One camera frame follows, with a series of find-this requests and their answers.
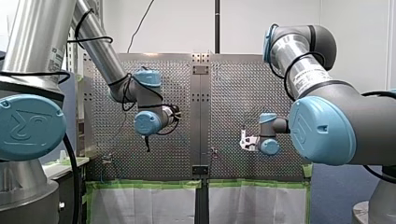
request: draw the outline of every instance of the metal post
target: metal post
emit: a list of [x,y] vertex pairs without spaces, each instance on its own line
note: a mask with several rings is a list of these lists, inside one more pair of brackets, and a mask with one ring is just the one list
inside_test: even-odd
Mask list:
[[215,0],[215,53],[220,54],[220,0]]

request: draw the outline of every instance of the cable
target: cable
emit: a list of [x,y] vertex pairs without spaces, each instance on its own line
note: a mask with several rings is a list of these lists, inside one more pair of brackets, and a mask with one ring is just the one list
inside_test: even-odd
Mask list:
[[114,39],[111,36],[100,36],[100,37],[95,37],[95,38],[88,38],[88,39],[79,39],[79,40],[67,40],[67,43],[82,43],[82,42],[88,42],[88,41],[93,41],[93,40],[100,40],[100,39],[107,39],[108,43],[111,44],[113,43]]
[[176,122],[175,122],[175,126],[174,126],[174,128],[173,128],[171,131],[169,131],[169,132],[167,132],[167,133],[157,133],[157,135],[159,135],[159,136],[166,136],[166,135],[168,135],[168,134],[171,134],[172,132],[175,131],[175,129],[177,128],[179,122],[180,122],[180,120],[177,119]]
[[141,87],[143,87],[144,89],[146,89],[146,90],[148,90],[148,91],[151,91],[152,93],[156,94],[158,97],[160,97],[160,98],[161,98],[161,101],[163,101],[163,96],[162,96],[162,95],[160,95],[158,92],[156,92],[156,91],[154,91],[154,90],[150,89],[149,87],[147,87],[147,86],[143,85],[143,83],[141,83],[139,80],[137,80],[137,78],[136,78],[136,77],[132,76],[132,78],[133,78],[133,79],[134,79],[134,81],[135,81],[137,84],[139,84]]
[[66,82],[70,78],[70,73],[68,72],[52,72],[52,73],[11,73],[11,72],[0,72],[0,75],[5,77],[51,77],[51,76],[66,76],[61,79],[58,84]]
[[149,9],[151,8],[151,5],[154,3],[154,0],[151,0],[151,2],[148,5],[148,9],[145,12],[145,15],[143,16],[142,20],[140,21],[139,25],[137,26],[136,31],[134,32],[134,34],[132,35],[131,38],[131,43],[129,44],[128,50],[126,51],[127,53],[129,53],[129,51],[131,50],[132,44],[134,43],[134,36],[137,34],[137,32],[139,32],[140,27],[142,26],[143,21],[145,20],[146,16],[149,13]]
[[81,45],[81,43],[83,42],[88,42],[88,41],[93,41],[93,40],[100,40],[100,39],[106,39],[108,40],[108,43],[111,44],[113,43],[113,38],[105,35],[105,36],[99,36],[99,37],[93,37],[93,38],[86,38],[86,39],[78,39],[78,35],[79,35],[79,30],[81,29],[82,23],[87,19],[87,17],[93,13],[93,9],[90,8],[90,10],[86,11],[84,13],[84,15],[82,15],[81,20],[78,22],[77,26],[76,26],[76,30],[75,30],[75,39],[76,40],[68,40],[67,43],[78,43],[78,45],[84,49],[84,47]]
[[122,90],[123,95],[122,95],[121,108],[124,112],[130,111],[132,108],[134,108],[134,105],[136,104],[136,102],[134,102],[130,107],[125,107],[126,101],[132,102],[132,100],[128,99],[128,96],[126,94],[129,91],[129,86],[131,85],[132,82],[132,74],[128,73],[127,76],[130,77],[128,79],[128,82],[126,82],[125,85],[123,86],[123,90]]
[[306,57],[306,56],[308,56],[308,55],[317,55],[317,56],[319,56],[319,57],[322,59],[322,64],[325,64],[325,63],[326,63],[326,59],[324,58],[323,54],[321,54],[321,53],[319,53],[319,52],[315,52],[315,51],[309,51],[309,52],[307,52],[307,53],[305,53],[305,54],[302,54],[302,55],[298,56],[297,58],[295,58],[295,59],[291,62],[291,64],[290,64],[290,65],[288,66],[288,68],[286,69],[285,76],[284,76],[284,78],[283,78],[283,88],[284,88],[286,94],[288,95],[288,97],[289,97],[292,101],[295,101],[295,99],[294,99],[294,97],[292,96],[292,94],[289,92],[289,88],[288,88],[288,76],[289,76],[289,73],[290,73],[290,71],[291,71],[291,68],[292,68],[297,62],[299,62],[303,57]]
[[79,206],[80,206],[80,193],[79,193],[79,171],[77,167],[77,160],[74,154],[74,150],[72,145],[70,144],[70,140],[67,137],[67,134],[64,135],[64,145],[67,150],[67,154],[69,154],[70,163],[72,166],[73,173],[73,187],[74,187],[74,211],[73,211],[73,221],[72,224],[78,224],[79,217]]
[[[370,92],[366,92],[364,94],[362,94],[362,96],[385,96],[385,97],[390,97],[396,100],[396,94],[390,91],[370,91]],[[367,165],[363,165],[364,169],[366,169],[370,174],[374,175],[375,177],[387,181],[391,184],[396,184],[396,179],[387,177],[387,176],[383,176],[378,174],[376,171],[372,170],[369,166]]]
[[275,71],[275,69],[274,69],[274,67],[273,67],[273,65],[272,65],[272,63],[271,63],[271,42],[272,42],[272,35],[273,35],[273,32],[274,32],[274,30],[275,30],[275,28],[277,28],[277,27],[279,27],[277,24],[272,24],[271,25],[271,27],[270,27],[270,31],[269,31],[269,33],[268,33],[268,43],[267,43],[267,51],[266,52],[264,52],[265,53],[265,57],[267,58],[267,61],[268,61],[268,64],[269,64],[269,66],[270,66],[270,69],[271,69],[271,71],[272,71],[272,73],[276,76],[276,77],[279,77],[279,78],[281,78],[281,79],[283,79],[284,77],[282,77],[280,74],[278,74],[276,71]]
[[370,174],[374,175],[375,177],[383,180],[383,181],[387,181],[391,184],[396,184],[396,179],[384,176],[384,175],[380,175],[378,174],[376,171],[372,170],[369,166],[367,165],[363,165],[364,169],[366,169]]

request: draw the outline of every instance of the wall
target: wall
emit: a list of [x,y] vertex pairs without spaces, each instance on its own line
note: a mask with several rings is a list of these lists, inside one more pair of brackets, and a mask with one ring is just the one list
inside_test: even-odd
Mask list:
[[[128,49],[149,2],[104,0],[105,28],[117,52]],[[262,54],[263,36],[272,22],[318,24],[319,9],[318,0],[221,1],[221,52]],[[214,20],[214,0],[155,1],[132,52],[214,51]]]
[[[114,37],[117,52],[126,52],[132,33],[143,17],[149,0],[104,0],[104,24]],[[193,52],[213,49],[212,0],[155,1],[131,52]]]
[[338,45],[331,74],[359,91],[385,90],[388,83],[389,0],[323,0],[321,24]]

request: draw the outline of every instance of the end effector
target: end effector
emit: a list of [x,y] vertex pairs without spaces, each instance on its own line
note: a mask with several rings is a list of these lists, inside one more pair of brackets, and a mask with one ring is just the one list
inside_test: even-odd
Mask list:
[[138,113],[134,117],[134,130],[150,136],[163,128],[178,123],[181,112],[177,105],[163,103],[161,95],[161,76],[158,71],[143,67],[133,76],[128,75],[120,83],[109,85],[111,98],[122,103],[137,104]]

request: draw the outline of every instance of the pegboard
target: pegboard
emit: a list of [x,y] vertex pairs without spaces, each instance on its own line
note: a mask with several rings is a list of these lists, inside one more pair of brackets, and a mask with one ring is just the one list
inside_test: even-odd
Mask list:
[[[107,97],[108,86],[93,63],[86,61],[85,66],[92,72],[92,89],[89,93],[92,98],[87,103],[92,108],[89,116],[92,117],[92,137],[98,152],[96,159],[88,166],[87,177],[92,180],[191,179],[191,56],[179,55],[176,60],[158,57],[136,59],[135,56],[121,57],[125,71],[133,74],[142,66],[161,71],[164,102],[180,107],[182,121],[167,136],[152,135],[149,138],[151,151],[147,152],[144,139],[134,132],[136,106],[125,115],[121,104]],[[112,163],[103,164],[102,157],[110,153]]]
[[303,180],[305,161],[288,135],[277,136],[281,151],[272,157],[241,150],[239,146],[243,126],[247,136],[260,134],[261,113],[288,115],[291,101],[284,92],[283,81],[272,74],[259,55],[213,55],[211,69],[211,178]]
[[[304,160],[288,135],[278,136],[282,150],[274,157],[248,152],[239,146],[244,124],[247,135],[257,135],[260,113],[275,112],[286,117],[290,109],[282,80],[271,74],[262,57],[210,55],[208,61],[207,55],[205,66],[209,66],[209,73],[197,76],[193,67],[202,62],[197,63],[196,56],[191,56],[120,56],[126,72],[133,73],[141,66],[159,70],[165,102],[179,105],[183,113],[183,120],[174,133],[150,137],[150,153],[142,137],[134,133],[136,108],[125,117],[121,105],[107,97],[107,84],[93,63],[84,62],[85,71],[89,73],[86,81],[91,82],[86,92],[90,96],[86,101],[89,108],[86,130],[91,127],[86,139],[92,139],[87,142],[92,142],[97,152],[96,159],[88,166],[88,179],[192,179],[194,164],[208,164],[209,178],[303,180]],[[197,94],[201,96],[201,103],[197,102]],[[102,157],[109,153],[113,155],[113,162],[103,164]]]

